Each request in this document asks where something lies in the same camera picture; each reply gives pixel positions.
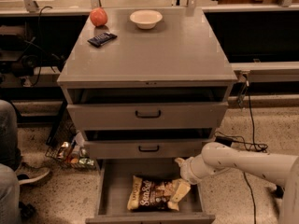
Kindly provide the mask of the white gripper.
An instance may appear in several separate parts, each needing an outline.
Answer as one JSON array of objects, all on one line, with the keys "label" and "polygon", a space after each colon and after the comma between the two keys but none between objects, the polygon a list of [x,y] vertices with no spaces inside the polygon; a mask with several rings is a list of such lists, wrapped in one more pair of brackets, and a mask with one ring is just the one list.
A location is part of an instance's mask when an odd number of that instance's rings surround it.
[{"label": "white gripper", "polygon": [[175,158],[175,162],[180,167],[181,178],[173,181],[173,192],[170,201],[179,203],[191,190],[191,185],[198,184],[203,178],[203,160],[201,156],[196,156],[189,157],[186,160]]}]

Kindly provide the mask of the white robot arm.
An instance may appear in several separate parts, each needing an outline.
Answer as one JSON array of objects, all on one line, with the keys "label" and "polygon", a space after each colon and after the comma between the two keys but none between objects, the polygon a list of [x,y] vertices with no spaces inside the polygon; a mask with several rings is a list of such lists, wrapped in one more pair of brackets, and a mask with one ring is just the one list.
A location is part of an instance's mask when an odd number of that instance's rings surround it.
[{"label": "white robot arm", "polygon": [[175,158],[182,179],[197,185],[207,176],[235,168],[285,189],[278,224],[299,223],[299,157],[238,150],[218,142],[204,145],[199,155]]}]

